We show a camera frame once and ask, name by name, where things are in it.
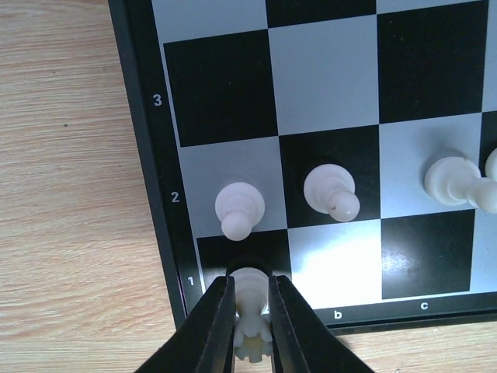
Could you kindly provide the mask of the white pawn board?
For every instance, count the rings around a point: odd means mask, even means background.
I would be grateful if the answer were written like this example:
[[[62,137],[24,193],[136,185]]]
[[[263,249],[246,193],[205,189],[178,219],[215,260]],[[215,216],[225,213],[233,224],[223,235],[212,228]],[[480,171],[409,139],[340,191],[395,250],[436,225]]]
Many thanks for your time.
[[[351,173],[335,164],[313,168],[304,180],[307,204],[338,222],[352,221],[360,212],[360,200]]]

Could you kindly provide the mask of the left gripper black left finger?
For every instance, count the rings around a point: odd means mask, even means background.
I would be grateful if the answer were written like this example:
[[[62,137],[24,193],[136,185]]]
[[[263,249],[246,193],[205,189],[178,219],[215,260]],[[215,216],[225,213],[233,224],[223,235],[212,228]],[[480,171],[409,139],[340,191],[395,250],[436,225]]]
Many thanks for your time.
[[[217,277],[172,337],[138,372],[232,372],[235,280]]]

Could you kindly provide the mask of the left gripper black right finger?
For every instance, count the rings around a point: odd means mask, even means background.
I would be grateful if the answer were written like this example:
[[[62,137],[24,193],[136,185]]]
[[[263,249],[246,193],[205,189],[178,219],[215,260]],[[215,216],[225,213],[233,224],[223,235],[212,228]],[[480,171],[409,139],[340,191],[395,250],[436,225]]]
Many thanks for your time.
[[[269,278],[274,372],[371,372],[333,336],[286,276]]]

